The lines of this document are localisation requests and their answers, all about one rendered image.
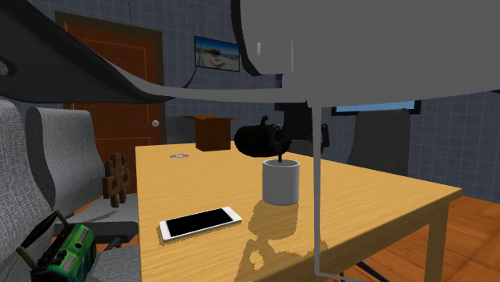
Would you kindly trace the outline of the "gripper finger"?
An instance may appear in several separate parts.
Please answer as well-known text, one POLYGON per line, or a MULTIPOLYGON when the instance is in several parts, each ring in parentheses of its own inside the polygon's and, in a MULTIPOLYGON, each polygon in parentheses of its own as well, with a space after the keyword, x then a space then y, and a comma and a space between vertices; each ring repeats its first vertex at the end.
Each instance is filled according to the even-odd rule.
POLYGON ((278 162, 282 162, 282 155, 283 155, 283 146, 285 143, 288 142, 288 139, 286 136, 281 136, 279 139, 276 139, 276 132, 272 133, 272 146, 274 149, 274 152, 278 155, 278 162))

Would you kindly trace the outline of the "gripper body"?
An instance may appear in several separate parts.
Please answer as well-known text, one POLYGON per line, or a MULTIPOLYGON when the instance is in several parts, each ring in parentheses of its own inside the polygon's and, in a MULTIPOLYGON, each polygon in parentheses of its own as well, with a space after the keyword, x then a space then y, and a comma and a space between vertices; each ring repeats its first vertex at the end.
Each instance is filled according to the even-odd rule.
POLYGON ((284 112, 283 131, 291 140, 288 151, 313 153, 313 117, 308 104, 276 103, 275 110, 284 112))

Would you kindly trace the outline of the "white cylindrical cup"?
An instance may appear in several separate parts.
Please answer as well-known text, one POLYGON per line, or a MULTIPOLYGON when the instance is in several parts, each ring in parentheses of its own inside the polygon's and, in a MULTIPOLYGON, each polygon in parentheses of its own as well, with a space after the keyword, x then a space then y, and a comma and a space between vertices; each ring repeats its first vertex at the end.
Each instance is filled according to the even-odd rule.
POLYGON ((263 162, 263 200, 273 205, 293 205, 299 200, 300 164, 295 160, 269 159, 263 162))

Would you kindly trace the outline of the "brown cardboard box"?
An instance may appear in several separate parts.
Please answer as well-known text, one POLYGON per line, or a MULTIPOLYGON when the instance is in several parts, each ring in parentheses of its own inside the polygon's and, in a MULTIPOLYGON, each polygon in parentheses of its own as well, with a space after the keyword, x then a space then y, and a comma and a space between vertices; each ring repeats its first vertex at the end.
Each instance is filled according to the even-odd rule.
POLYGON ((188 115, 195 121, 196 148, 201 151, 231 149, 231 121, 238 117, 220 118, 216 115, 188 115))

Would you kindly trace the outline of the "grey fabric chair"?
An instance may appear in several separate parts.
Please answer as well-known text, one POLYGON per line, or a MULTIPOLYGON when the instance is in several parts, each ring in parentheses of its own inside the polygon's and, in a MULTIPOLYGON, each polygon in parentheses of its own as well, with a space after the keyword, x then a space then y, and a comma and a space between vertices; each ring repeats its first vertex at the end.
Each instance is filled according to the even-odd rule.
POLYGON ((99 244, 139 234, 137 197, 119 207, 103 197, 105 168, 88 111, 32 107, 25 131, 30 169, 51 209, 91 228, 99 244))
MULTIPOLYGON (((31 173, 21 115, 0 99, 0 282, 28 282, 30 267, 16 249, 51 214, 31 173)), ((85 282, 141 282, 139 247, 99 252, 85 282)))
POLYGON ((359 112, 347 164, 407 176, 409 143, 408 110, 359 112))

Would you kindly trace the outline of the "wooden table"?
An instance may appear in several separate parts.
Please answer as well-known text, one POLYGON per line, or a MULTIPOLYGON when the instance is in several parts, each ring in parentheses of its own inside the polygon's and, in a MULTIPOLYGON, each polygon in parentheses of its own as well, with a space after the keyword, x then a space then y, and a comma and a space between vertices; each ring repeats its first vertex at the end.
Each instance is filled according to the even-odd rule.
POLYGON ((441 282, 450 202, 457 187, 297 155, 300 198, 262 199, 261 159, 193 144, 137 147, 142 282, 324 282, 422 227, 421 282, 441 282), (182 159, 170 155, 188 154, 182 159), (242 221, 164 242, 159 222, 230 207, 242 221))

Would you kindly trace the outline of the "white smartphone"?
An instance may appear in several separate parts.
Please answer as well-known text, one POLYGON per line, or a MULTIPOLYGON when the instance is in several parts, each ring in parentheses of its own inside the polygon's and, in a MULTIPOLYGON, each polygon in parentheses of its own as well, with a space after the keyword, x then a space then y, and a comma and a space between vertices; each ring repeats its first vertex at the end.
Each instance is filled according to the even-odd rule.
POLYGON ((242 218, 230 207, 220 207, 188 216, 181 216, 159 222, 159 230, 164 242, 198 234, 230 224, 242 218))

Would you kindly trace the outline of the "brown wooden door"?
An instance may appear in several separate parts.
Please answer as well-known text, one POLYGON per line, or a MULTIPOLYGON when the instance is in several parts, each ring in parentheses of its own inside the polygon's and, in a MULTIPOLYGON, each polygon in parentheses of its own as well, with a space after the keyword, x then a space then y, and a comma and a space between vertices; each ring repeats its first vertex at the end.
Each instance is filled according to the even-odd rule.
MULTIPOLYGON (((55 12, 56 24, 107 61, 150 83, 162 85, 162 33, 137 26, 55 12)), ((94 123, 95 142, 102 161, 119 152, 127 158, 129 193, 137 192, 135 148, 166 142, 165 104, 66 103, 65 108, 86 110, 94 123)))

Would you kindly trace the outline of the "brown wooden puzzle figure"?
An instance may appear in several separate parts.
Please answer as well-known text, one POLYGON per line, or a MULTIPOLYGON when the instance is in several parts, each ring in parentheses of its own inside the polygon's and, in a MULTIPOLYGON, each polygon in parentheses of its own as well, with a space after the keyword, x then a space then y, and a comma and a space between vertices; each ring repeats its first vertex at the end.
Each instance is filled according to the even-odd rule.
POLYGON ((111 159, 104 164, 103 198, 109 199, 112 207, 119 207, 127 201, 127 189, 130 186, 130 172, 127 159, 120 153, 111 154, 111 159))

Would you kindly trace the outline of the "green portable radio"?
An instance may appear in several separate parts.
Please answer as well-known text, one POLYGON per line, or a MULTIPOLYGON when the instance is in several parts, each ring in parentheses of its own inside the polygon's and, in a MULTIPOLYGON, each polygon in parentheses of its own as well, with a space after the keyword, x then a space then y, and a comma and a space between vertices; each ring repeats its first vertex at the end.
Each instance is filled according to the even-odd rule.
POLYGON ((41 221, 16 249, 31 268, 31 282, 85 282, 96 257, 94 232, 83 224, 69 224, 59 211, 41 221), (37 262, 26 249, 59 218, 64 228, 37 262))

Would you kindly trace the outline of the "window with black frame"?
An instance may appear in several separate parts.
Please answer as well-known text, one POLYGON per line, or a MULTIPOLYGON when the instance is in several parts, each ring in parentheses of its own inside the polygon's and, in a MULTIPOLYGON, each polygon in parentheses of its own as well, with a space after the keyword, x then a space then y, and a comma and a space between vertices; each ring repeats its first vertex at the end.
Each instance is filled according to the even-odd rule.
POLYGON ((377 103, 365 104, 357 106, 342 106, 332 107, 331 116, 349 116, 357 115, 362 111, 392 111, 392 110, 407 110, 411 115, 419 115, 421 113, 421 100, 411 100, 396 103, 377 103))

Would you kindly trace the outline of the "framed wall picture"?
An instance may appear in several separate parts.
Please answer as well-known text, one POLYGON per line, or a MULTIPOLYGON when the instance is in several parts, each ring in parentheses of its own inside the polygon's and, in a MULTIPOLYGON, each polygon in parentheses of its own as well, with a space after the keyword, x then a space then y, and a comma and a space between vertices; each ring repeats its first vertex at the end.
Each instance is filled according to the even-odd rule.
POLYGON ((195 36, 194 54, 197 67, 240 71, 240 50, 235 43, 195 36))

